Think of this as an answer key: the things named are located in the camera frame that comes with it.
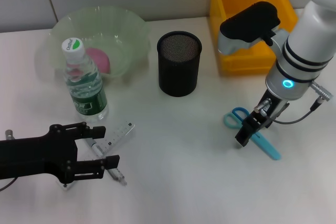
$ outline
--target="plastic bottle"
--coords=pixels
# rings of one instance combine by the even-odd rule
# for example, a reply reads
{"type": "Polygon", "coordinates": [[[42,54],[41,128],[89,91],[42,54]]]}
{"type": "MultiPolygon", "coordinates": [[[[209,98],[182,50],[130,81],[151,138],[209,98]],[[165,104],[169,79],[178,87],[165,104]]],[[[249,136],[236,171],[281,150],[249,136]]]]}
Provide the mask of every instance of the plastic bottle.
{"type": "Polygon", "coordinates": [[[79,116],[85,122],[96,122],[108,114],[108,104],[101,74],[86,54],[83,42],[69,38],[62,43],[67,61],[64,79],[79,116]]]}

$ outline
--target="bottle cap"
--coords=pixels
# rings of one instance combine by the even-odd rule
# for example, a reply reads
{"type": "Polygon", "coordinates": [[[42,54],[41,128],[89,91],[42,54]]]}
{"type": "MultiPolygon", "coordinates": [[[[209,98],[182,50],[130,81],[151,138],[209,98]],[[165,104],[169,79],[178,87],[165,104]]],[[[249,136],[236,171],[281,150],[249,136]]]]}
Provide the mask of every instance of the bottle cap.
{"type": "Polygon", "coordinates": [[[85,54],[83,42],[78,38],[69,38],[62,43],[62,51],[68,63],[80,62],[85,54]]]}

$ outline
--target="green label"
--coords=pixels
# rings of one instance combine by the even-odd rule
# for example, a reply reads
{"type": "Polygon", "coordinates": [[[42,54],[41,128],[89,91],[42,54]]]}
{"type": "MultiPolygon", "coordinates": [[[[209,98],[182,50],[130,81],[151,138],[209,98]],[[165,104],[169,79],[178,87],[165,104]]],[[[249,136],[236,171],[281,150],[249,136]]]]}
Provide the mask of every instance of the green label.
{"type": "Polygon", "coordinates": [[[87,98],[77,98],[72,97],[73,103],[75,104],[76,110],[82,115],[95,115],[101,112],[107,104],[106,95],[104,88],[87,98]]]}

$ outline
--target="scissor handle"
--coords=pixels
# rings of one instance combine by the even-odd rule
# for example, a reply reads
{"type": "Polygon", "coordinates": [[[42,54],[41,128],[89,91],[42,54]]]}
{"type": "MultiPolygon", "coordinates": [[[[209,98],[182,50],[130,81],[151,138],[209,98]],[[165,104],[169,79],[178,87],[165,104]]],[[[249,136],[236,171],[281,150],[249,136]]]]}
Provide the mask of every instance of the scissor handle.
{"type": "Polygon", "coordinates": [[[224,115],[224,124],[230,129],[240,129],[242,126],[241,120],[231,112],[224,115]],[[231,124],[228,118],[232,118],[236,122],[236,124],[231,124]]]}
{"type": "Polygon", "coordinates": [[[235,115],[241,122],[244,120],[243,118],[240,117],[240,115],[238,115],[236,113],[236,111],[242,111],[246,116],[250,115],[250,113],[247,111],[246,108],[242,108],[242,107],[236,107],[232,110],[232,114],[235,115]]]}

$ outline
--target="scissors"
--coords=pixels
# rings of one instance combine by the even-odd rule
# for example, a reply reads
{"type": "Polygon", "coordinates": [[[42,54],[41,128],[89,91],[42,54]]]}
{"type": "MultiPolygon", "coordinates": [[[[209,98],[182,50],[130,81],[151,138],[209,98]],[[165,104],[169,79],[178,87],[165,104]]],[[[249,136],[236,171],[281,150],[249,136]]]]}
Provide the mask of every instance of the scissors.
{"type": "MultiPolygon", "coordinates": [[[[242,108],[237,107],[232,110],[232,112],[227,113],[224,116],[224,124],[230,129],[240,129],[242,127],[242,121],[244,120],[237,114],[237,111],[240,111],[244,114],[245,117],[250,115],[250,113],[242,108]],[[231,124],[228,118],[233,119],[236,124],[231,124]]],[[[270,158],[274,160],[280,160],[281,154],[274,148],[274,146],[259,132],[252,135],[251,140],[263,151],[265,152],[270,158]]]]}

